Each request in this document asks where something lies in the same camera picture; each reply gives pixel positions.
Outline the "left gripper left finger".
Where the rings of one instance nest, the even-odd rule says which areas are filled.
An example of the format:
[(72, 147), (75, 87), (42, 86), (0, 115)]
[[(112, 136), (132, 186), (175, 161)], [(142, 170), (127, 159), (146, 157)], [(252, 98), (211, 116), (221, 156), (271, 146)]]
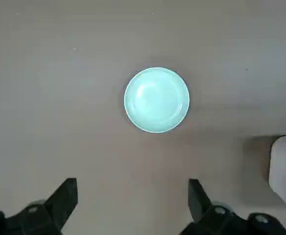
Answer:
[(76, 178), (67, 178), (47, 199), (6, 217), (0, 211), (0, 235), (60, 235), (78, 204)]

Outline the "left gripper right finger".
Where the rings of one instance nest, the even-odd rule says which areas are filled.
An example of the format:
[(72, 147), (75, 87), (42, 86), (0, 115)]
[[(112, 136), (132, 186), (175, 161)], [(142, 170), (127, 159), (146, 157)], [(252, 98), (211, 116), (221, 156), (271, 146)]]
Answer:
[(183, 235), (286, 235), (275, 217), (254, 212), (241, 218), (223, 205), (214, 205), (197, 179), (188, 181), (188, 206), (193, 221)]

